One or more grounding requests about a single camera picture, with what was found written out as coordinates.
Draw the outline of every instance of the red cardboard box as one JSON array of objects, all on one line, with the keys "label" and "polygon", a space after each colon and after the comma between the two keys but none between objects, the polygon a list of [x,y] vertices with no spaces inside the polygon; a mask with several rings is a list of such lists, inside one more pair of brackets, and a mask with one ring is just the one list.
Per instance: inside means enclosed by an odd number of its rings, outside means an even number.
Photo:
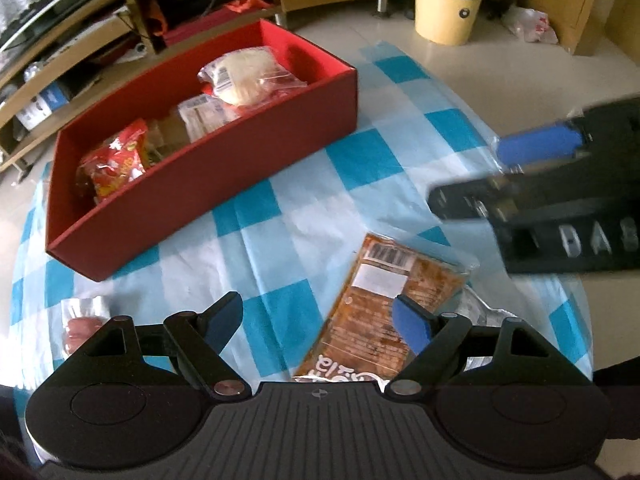
[{"label": "red cardboard box", "polygon": [[[308,86],[185,146],[97,206],[76,192],[80,158],[136,118],[166,117],[200,91],[217,57],[270,46]],[[213,38],[143,73],[60,130],[49,187],[47,253],[100,281],[129,260],[264,178],[356,128],[356,70],[261,21]]]}]

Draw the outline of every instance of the snack package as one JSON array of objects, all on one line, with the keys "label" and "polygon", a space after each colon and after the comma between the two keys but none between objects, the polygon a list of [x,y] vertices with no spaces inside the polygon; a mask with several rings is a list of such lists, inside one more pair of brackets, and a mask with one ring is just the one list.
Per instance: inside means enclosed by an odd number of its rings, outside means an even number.
[{"label": "snack package", "polygon": [[232,107],[225,107],[222,100],[207,94],[181,102],[178,113],[184,121],[191,142],[239,117]]},{"label": "snack package", "polygon": [[409,349],[394,329],[391,304],[405,294],[429,312],[465,283],[453,266],[367,234],[356,263],[297,381],[372,381],[381,388],[403,367]]},{"label": "snack package", "polygon": [[274,92],[306,86],[281,67],[266,46],[229,52],[205,65],[198,77],[211,84],[215,97],[234,107],[261,105]]},{"label": "snack package", "polygon": [[78,350],[109,320],[109,307],[103,296],[69,298],[60,302],[62,309],[63,349],[67,357]]},{"label": "snack package", "polygon": [[145,173],[150,161],[145,146],[147,124],[135,120],[122,131],[87,153],[78,166],[81,191],[93,185],[95,201],[100,203],[111,193]]}]

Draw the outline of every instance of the logo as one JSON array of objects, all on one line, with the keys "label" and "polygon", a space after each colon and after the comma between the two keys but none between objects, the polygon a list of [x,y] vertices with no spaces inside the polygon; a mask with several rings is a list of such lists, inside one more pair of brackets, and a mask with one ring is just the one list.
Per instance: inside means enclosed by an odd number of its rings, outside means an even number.
[{"label": "logo", "polygon": [[327,390],[323,390],[322,388],[318,388],[317,390],[313,390],[311,392],[311,395],[313,395],[316,399],[324,399],[327,395],[329,395],[329,392]]}]

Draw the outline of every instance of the blue and white tablecloth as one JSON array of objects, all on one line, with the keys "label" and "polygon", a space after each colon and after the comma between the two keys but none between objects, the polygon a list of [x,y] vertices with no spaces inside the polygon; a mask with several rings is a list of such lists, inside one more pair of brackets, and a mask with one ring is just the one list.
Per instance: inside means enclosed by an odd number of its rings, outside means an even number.
[{"label": "blue and white tablecloth", "polygon": [[244,299],[244,321],[223,358],[253,387],[286,380],[318,336],[368,231],[471,253],[479,261],[476,292],[527,320],[590,375],[579,280],[510,278],[487,222],[441,224],[426,205],[436,182],[498,170],[494,134],[396,47],[380,43],[346,60],[360,83],[355,133],[201,216],[104,282],[44,253],[45,174],[15,266],[10,333],[18,387],[37,387],[62,362],[64,298],[101,294],[112,316],[151,324],[180,310],[201,312],[229,290]]}]

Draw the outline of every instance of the tile floor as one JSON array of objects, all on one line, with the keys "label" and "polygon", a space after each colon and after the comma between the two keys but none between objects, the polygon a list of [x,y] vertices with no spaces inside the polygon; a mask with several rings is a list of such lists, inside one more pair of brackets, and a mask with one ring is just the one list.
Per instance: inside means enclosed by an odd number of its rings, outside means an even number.
[{"label": "tile floor", "polygon": [[[640,68],[603,40],[593,57],[572,57],[558,46],[521,43],[497,22],[480,17],[469,44],[445,47],[418,36],[396,13],[372,17],[372,2],[293,13],[289,27],[340,56],[384,40],[397,45],[462,97],[500,136],[565,116],[572,108],[640,92]],[[36,179],[52,156],[41,150],[36,168],[20,186],[16,173],[0,174],[0,352],[8,331],[15,254]],[[590,276],[596,367],[640,354],[640,274]],[[640,473],[640,442],[608,441],[601,465],[614,476]]]}]

